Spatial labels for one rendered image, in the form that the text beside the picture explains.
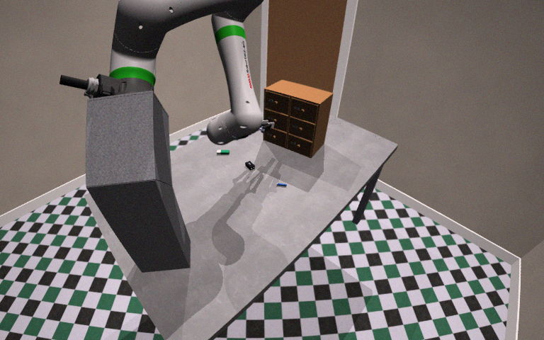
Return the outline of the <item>small brown chest of drawers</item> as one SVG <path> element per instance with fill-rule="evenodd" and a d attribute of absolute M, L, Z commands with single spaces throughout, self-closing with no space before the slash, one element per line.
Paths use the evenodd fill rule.
<path fill-rule="evenodd" d="M 288 130 L 287 131 L 282 130 L 283 132 L 287 133 L 286 147 L 283 147 L 283 146 L 280 146 L 278 144 L 273 143 L 275 145 L 278 145 L 278 146 L 286 148 L 286 149 L 288 149 L 287 148 L 288 147 L 288 134 L 290 133 L 289 132 L 290 116 L 293 116 L 293 115 L 290 114 L 291 98 L 292 97 L 297 98 L 297 99 L 307 101 L 307 102 L 310 102 L 310 103 L 315 103 L 315 104 L 318 105 L 317 119 L 316 119 L 315 123 L 311 122 L 311 121 L 308 121 L 308 120 L 305 120 L 305 119 L 302 119 L 302 118 L 299 118 L 299 117 L 296 117 L 296 116 L 293 116 L 295 118 L 299 118 L 301 120 L 305 120 L 307 122 L 316 124 L 315 129 L 314 129 L 314 138 L 313 138 L 313 140 L 309 140 L 309 139 L 301 137 L 299 135 L 295 135 L 293 133 L 290 133 L 292 135 L 295 135 L 295 136 L 298 136 L 298 137 L 301 137 L 301 138 L 304 138 L 306 140 L 309 140 L 309 141 L 313 142 L 310 157 L 297 152 L 298 154 L 301 154 L 301 155 L 304 155 L 306 157 L 312 158 L 316 154 L 316 152 L 320 149 L 320 147 L 324 144 L 324 141 L 325 141 L 325 137 L 326 137 L 326 133 L 327 133 L 327 126 L 328 126 L 328 122 L 329 122 L 329 114 L 330 114 L 331 105 L 332 105 L 333 93 L 328 92 L 328 91 L 323 91 L 321 89 L 312 88 L 310 86 L 305 86 L 305 85 L 302 85 L 302 84 L 296 84 L 296 83 L 293 83 L 293 82 L 290 82 L 290 81 L 280 80 L 280 81 L 278 81 L 278 82 L 276 82 L 276 83 L 274 83 L 274 84 L 272 84 L 272 85 L 270 85 L 270 86 L 268 86 L 268 87 L 266 87 L 264 89 L 263 120 L 265 120 L 265 109 L 267 108 L 267 107 L 265 107 L 265 104 L 266 104 L 266 91 L 272 91 L 272 92 L 275 92 L 277 94 L 283 94 L 285 96 L 290 97 L 289 114 L 283 113 L 283 114 L 288 115 Z M 267 108 L 267 109 L 270 109 L 270 108 Z M 282 112 L 274 110 L 274 109 L 270 109 L 270 110 L 282 113 Z"/>

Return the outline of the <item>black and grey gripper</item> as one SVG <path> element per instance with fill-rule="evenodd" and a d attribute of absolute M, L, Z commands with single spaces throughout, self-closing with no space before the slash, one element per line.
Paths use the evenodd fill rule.
<path fill-rule="evenodd" d="M 275 125 L 274 122 L 269 123 L 268 120 L 263 120 L 262 125 L 261 125 L 261 127 L 260 127 L 259 130 L 260 130 L 262 133 L 264 133 L 264 132 L 270 130 L 271 128 L 274 128 L 274 125 Z M 258 131 L 259 131 L 259 130 L 258 130 Z"/>

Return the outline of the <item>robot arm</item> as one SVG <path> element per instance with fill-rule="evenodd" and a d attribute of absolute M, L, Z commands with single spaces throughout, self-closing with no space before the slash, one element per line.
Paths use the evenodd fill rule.
<path fill-rule="evenodd" d="M 89 98 L 154 91 L 156 56 L 166 33 L 212 14 L 231 111 L 208 123 L 207 136 L 216 145 L 246 138 L 259 130 L 263 117 L 251 81 L 243 22 L 263 1 L 119 0 L 109 76 L 85 81 L 61 75 L 59 84 L 85 89 Z"/>

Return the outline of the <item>dark brown wooden drawer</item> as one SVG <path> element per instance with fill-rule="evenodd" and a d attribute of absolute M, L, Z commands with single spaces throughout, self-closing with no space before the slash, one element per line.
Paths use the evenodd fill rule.
<path fill-rule="evenodd" d="M 318 105 L 291 98 L 290 114 L 311 122 L 316 122 Z"/>
<path fill-rule="evenodd" d="M 264 133 L 264 139 L 277 145 L 286 147 L 287 133 L 271 128 Z"/>
<path fill-rule="evenodd" d="M 290 97 L 283 94 L 266 91 L 265 107 L 289 114 Z"/>
<path fill-rule="evenodd" d="M 275 128 L 288 130 L 288 115 L 286 114 L 265 109 L 265 120 L 268 120 L 269 123 L 275 122 Z"/>
<path fill-rule="evenodd" d="M 311 156 L 312 141 L 305 140 L 304 138 L 296 137 L 292 134 L 288 134 L 288 149 L 299 152 L 306 156 Z"/>
<path fill-rule="evenodd" d="M 315 125 L 314 123 L 290 116 L 289 132 L 313 140 Z"/>

